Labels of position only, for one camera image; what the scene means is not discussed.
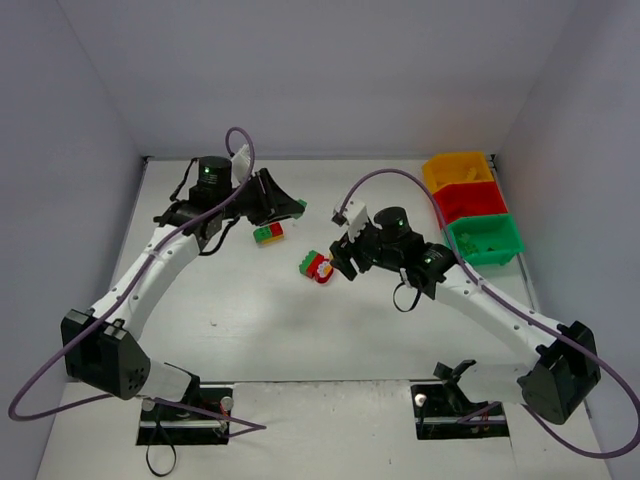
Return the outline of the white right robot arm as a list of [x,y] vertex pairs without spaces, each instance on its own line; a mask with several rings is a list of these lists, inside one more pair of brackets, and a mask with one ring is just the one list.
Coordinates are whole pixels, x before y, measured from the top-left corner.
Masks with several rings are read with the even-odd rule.
[[541,419],[564,424],[601,379],[593,332],[575,321],[565,325],[525,308],[458,260],[447,246],[428,242],[409,224],[402,207],[370,216],[364,203],[335,210],[342,236],[330,246],[333,267],[348,280],[373,267],[399,275],[400,283],[475,322],[516,356],[513,365],[483,367],[465,359],[437,363],[434,376],[451,404],[470,414],[474,406],[463,383],[483,388],[489,400],[522,402]]

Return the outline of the green red yellow lego stack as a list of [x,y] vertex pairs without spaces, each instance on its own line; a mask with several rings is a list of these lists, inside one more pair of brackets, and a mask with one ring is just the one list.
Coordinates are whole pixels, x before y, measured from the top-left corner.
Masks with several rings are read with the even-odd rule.
[[253,238],[257,245],[266,245],[281,240],[284,237],[284,230],[280,222],[273,222],[268,225],[256,228],[253,231]]

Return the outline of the green lego brick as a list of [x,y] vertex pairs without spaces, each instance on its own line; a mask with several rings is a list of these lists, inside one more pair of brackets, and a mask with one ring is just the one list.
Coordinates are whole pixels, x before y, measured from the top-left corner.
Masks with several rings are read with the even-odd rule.
[[463,255],[471,255],[478,251],[474,238],[468,233],[462,233],[458,237],[458,246]]

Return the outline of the yellow curved lego brick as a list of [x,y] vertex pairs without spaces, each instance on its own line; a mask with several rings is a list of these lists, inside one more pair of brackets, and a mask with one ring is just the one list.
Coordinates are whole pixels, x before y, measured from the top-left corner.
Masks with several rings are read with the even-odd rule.
[[465,177],[464,177],[464,181],[465,182],[475,182],[477,180],[477,176],[478,176],[478,171],[476,168],[470,168]]

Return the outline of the green yellow oval lego stack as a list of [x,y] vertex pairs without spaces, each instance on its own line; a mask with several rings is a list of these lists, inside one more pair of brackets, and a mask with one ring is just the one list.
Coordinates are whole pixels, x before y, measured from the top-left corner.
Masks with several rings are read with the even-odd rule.
[[296,218],[300,218],[304,214],[304,212],[306,211],[307,202],[305,200],[303,200],[303,199],[298,199],[296,201],[303,209],[303,211],[296,217]]

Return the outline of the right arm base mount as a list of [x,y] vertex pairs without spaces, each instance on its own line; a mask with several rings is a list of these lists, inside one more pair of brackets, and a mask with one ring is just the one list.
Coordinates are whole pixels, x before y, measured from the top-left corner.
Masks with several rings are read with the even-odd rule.
[[507,438],[509,427],[497,402],[471,402],[456,386],[410,386],[416,437],[420,441]]

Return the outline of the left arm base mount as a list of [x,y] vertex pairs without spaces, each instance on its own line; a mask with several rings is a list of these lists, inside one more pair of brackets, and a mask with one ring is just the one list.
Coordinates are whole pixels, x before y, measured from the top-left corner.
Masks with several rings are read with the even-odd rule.
[[[231,385],[204,385],[197,408],[228,415],[233,408]],[[230,426],[209,415],[143,400],[139,414],[138,446],[212,446],[227,445]]]

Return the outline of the green red flower lego stack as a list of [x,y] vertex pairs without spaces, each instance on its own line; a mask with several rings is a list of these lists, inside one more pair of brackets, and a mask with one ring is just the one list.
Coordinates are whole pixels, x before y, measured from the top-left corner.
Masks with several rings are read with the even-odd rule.
[[303,258],[298,266],[301,275],[313,280],[314,282],[324,285],[334,273],[334,267],[331,264],[331,258],[327,257],[315,250],[310,250]]

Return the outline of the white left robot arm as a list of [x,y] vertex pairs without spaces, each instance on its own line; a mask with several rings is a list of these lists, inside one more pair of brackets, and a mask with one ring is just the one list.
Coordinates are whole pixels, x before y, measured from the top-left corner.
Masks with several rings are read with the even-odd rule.
[[237,158],[198,160],[198,179],[184,200],[155,217],[143,253],[118,283],[88,310],[70,310],[61,322],[67,374],[122,400],[134,397],[196,403],[200,379],[180,367],[151,359],[139,344],[147,320],[171,284],[224,237],[226,220],[257,227],[300,217],[302,201],[287,195],[265,168],[233,186]]

